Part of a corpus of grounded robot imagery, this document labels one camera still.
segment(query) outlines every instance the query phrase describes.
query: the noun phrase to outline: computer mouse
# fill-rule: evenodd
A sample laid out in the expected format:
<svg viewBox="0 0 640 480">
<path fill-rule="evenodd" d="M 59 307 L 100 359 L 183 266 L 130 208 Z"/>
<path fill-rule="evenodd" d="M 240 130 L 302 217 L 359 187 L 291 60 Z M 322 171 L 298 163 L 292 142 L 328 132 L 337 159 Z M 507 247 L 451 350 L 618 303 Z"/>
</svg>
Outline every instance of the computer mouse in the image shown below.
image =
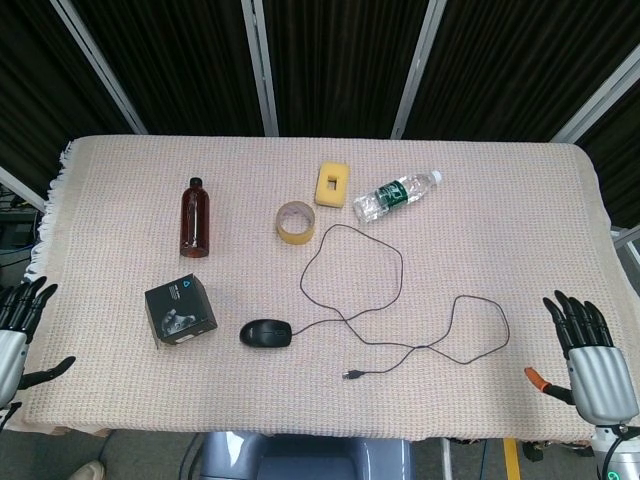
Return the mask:
<svg viewBox="0 0 640 480">
<path fill-rule="evenodd" d="M 256 348 L 286 347 L 291 337 L 291 325 L 281 320 L 253 320 L 240 330 L 240 341 Z"/>
</svg>

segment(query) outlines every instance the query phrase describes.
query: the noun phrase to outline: robotic hand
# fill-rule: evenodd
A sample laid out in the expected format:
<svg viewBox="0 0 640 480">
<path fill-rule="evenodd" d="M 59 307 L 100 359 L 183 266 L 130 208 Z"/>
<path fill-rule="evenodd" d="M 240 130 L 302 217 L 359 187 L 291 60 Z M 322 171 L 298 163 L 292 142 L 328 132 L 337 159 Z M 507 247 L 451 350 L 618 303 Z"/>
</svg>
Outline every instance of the robotic hand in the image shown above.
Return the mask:
<svg viewBox="0 0 640 480">
<path fill-rule="evenodd" d="M 16 391 L 59 377 L 75 361 L 75 357 L 67 357 L 50 370 L 23 375 L 29 344 L 42 310 L 58 288 L 53 284 L 37 294 L 46 281 L 46 277 L 40 277 L 15 289 L 7 288 L 0 294 L 0 409 L 8 408 L 0 430 L 21 405 L 20 402 L 10 405 Z"/>
<path fill-rule="evenodd" d="M 541 392 L 575 405 L 580 416 L 596 426 L 591 446 L 600 480 L 638 480 L 640 428 L 626 424 L 639 409 L 627 363 L 595 305 L 560 291 L 555 297 L 560 308 L 548 298 L 543 301 L 567 360 L 571 390 L 546 382 L 531 367 L 525 374 Z"/>
</svg>

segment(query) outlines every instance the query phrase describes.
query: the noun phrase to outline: black box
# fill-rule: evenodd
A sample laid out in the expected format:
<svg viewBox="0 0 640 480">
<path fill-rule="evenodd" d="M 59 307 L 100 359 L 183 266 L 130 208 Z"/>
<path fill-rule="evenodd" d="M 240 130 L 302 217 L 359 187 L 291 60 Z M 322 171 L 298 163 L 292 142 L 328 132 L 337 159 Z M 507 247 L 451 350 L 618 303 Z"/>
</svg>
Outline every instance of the black box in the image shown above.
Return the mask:
<svg viewBox="0 0 640 480">
<path fill-rule="evenodd" d="M 202 283 L 194 274 L 144 292 L 153 336 L 176 345 L 217 328 Z"/>
</svg>

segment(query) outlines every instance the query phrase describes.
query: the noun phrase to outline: green label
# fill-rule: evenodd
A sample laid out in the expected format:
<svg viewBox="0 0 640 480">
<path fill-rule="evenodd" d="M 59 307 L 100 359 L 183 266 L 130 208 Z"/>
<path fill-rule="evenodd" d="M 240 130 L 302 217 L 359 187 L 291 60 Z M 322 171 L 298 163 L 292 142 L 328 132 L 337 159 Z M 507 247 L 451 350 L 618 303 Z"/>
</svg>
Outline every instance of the green label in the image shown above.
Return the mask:
<svg viewBox="0 0 640 480">
<path fill-rule="evenodd" d="M 399 181 L 387 183 L 376 190 L 376 197 L 383 207 L 394 208 L 407 203 L 407 191 Z"/>
</svg>

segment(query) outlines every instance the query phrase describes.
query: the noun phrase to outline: beige woven tablecloth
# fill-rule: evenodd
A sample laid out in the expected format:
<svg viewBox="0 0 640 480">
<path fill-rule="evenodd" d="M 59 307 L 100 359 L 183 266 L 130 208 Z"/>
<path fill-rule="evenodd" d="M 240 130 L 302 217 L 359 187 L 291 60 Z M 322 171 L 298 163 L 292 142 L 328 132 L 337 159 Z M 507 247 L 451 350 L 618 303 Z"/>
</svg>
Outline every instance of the beige woven tablecloth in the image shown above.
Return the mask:
<svg viewBox="0 0 640 480">
<path fill-rule="evenodd" d="M 533 365 L 568 384 L 542 305 L 554 289 L 600 307 L 639 383 L 639 301 L 615 255 L 594 170 L 574 146 L 100 136 L 74 141 L 62 160 L 30 266 L 60 288 L 27 368 L 77 361 L 30 391 L 23 427 L 584 439 L 593 427 L 523 374 Z M 313 204 L 327 160 L 351 167 L 342 209 Z M 428 343 L 446 330 L 457 295 L 480 295 L 504 308 L 506 348 L 467 366 L 422 350 L 391 373 L 345 381 L 344 371 L 389 368 L 406 350 L 365 346 L 339 323 L 314 327 L 286 349 L 239 342 L 252 319 L 297 330 L 331 318 L 298 289 L 322 233 L 337 222 L 357 226 L 356 195 L 434 168 L 444 177 L 438 189 L 363 227 L 402 252 L 404 289 L 393 306 L 353 325 L 371 341 Z M 192 176 L 211 197 L 204 259 L 178 254 L 180 195 Z M 316 235 L 304 246 L 285 244 L 274 229 L 278 208 L 292 200 L 316 212 Z M 191 272 L 219 328 L 158 350 L 143 292 Z M 335 229 L 305 287 L 348 315 L 387 302 L 398 281 L 397 256 Z M 463 300 L 440 348 L 466 360 L 503 338 L 494 309 Z"/>
</svg>

